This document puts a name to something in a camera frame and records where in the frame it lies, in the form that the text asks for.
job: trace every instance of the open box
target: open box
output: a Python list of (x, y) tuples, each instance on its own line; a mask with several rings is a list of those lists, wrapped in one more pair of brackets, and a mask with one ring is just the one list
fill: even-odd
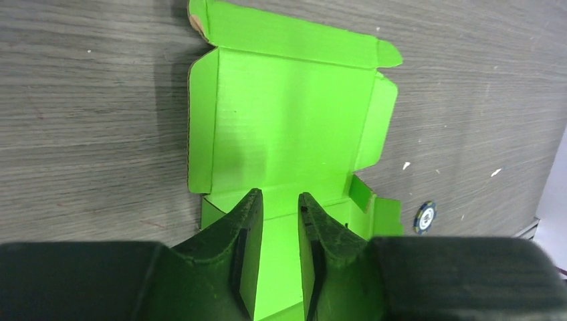
[(214, 0), (189, 2), (216, 48), (189, 75), (189, 189), (205, 228), (250, 190), (264, 200), (254, 320), (304, 320), (298, 195), (361, 237), (401, 235), (401, 205), (354, 171), (382, 152), (402, 62), (387, 41)]

